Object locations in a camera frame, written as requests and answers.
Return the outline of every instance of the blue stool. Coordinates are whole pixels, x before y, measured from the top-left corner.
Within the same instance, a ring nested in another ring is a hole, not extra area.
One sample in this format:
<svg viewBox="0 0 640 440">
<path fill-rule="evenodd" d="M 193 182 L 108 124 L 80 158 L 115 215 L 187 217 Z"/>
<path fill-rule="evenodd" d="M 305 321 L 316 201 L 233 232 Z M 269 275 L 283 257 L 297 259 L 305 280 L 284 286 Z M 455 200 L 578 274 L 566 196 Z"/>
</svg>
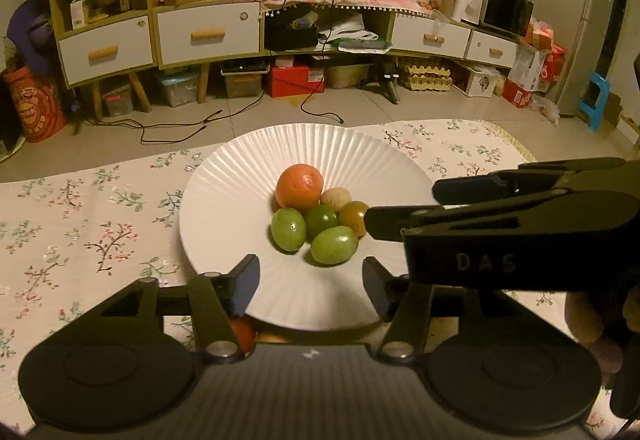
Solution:
<svg viewBox="0 0 640 440">
<path fill-rule="evenodd" d="M 607 103 L 607 99 L 609 98 L 611 84 L 596 72 L 591 75 L 591 82 L 600 88 L 600 94 L 598 95 L 598 99 L 596 100 L 595 107 L 592 108 L 583 100 L 578 106 L 578 109 L 589 116 L 590 130 L 598 131 L 600 123 L 602 122 L 602 115 L 604 114 L 604 106 Z"/>
</svg>

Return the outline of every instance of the tile floor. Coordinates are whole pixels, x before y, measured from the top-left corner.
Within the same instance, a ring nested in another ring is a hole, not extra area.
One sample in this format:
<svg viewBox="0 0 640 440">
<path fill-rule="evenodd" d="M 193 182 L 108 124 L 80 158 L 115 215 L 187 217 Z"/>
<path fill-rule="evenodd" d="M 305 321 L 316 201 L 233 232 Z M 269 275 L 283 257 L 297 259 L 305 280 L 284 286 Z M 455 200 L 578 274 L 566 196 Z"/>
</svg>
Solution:
<svg viewBox="0 0 640 440">
<path fill-rule="evenodd" d="M 210 85 L 205 104 L 191 103 L 179 108 L 154 106 L 151 113 L 134 112 L 133 117 L 143 124 L 196 122 L 210 113 L 222 110 L 217 116 L 237 113 L 255 99 L 226 99 L 220 84 Z M 472 118 L 490 120 L 509 131 L 538 160 L 561 160 L 590 156 L 621 156 L 640 158 L 612 126 L 604 124 L 593 133 L 578 118 L 563 119 L 556 128 L 540 114 L 519 110 L 504 99 L 468 98 L 459 92 L 410 92 L 399 87 L 398 105 L 392 105 L 376 86 L 367 89 L 327 90 L 306 103 L 309 111 L 336 112 L 349 127 L 382 124 L 395 120 L 423 120 L 428 118 Z M 338 124 L 337 119 L 316 117 L 303 113 L 303 97 L 271 99 L 265 95 L 255 106 L 242 113 L 207 124 L 207 127 L 179 144 L 142 145 L 140 130 L 120 127 L 95 127 L 82 124 L 74 135 L 68 124 L 58 134 L 39 144 L 28 144 L 12 158 L 0 163 L 0 182 L 21 181 L 82 170 L 113 162 L 171 150 L 194 148 L 226 142 L 235 136 L 273 124 L 288 122 L 320 122 Z M 162 128 L 149 130 L 146 138 L 177 140 L 188 136 L 194 128 Z"/>
</svg>

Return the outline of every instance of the purple hat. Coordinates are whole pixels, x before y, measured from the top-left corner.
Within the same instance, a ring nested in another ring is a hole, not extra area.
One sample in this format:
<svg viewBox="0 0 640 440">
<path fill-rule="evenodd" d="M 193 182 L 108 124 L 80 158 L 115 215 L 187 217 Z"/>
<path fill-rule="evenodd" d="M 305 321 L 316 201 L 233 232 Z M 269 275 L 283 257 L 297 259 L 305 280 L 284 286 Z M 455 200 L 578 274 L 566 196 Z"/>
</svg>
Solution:
<svg viewBox="0 0 640 440">
<path fill-rule="evenodd" d="M 7 37 L 14 42 L 24 63 L 37 76 L 52 73 L 48 59 L 40 54 L 52 35 L 50 17 L 49 0 L 27 0 L 15 10 L 6 30 Z"/>
</svg>

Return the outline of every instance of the orange bag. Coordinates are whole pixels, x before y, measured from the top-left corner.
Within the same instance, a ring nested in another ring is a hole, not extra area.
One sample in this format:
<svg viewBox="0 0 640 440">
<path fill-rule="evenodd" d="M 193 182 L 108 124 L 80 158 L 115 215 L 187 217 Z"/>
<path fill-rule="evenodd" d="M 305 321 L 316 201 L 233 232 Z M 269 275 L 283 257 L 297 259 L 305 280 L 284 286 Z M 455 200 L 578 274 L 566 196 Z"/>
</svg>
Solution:
<svg viewBox="0 0 640 440">
<path fill-rule="evenodd" d="M 53 78 L 33 76 L 25 66 L 5 73 L 4 80 L 29 142 L 43 141 L 66 124 Z"/>
</svg>

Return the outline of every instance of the refrigerator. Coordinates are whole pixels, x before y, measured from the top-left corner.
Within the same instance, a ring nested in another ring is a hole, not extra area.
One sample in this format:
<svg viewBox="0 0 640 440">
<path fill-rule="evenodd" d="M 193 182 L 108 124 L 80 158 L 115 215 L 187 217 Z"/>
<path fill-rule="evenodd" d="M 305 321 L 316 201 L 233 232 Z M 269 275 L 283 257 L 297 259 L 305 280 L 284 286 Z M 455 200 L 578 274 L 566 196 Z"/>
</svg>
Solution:
<svg viewBox="0 0 640 440">
<path fill-rule="evenodd" d="M 566 50 L 558 81 L 546 93 L 561 115 L 572 116 L 587 92 L 602 51 L 612 0 L 533 0 L 533 17 L 548 22 Z"/>
</svg>

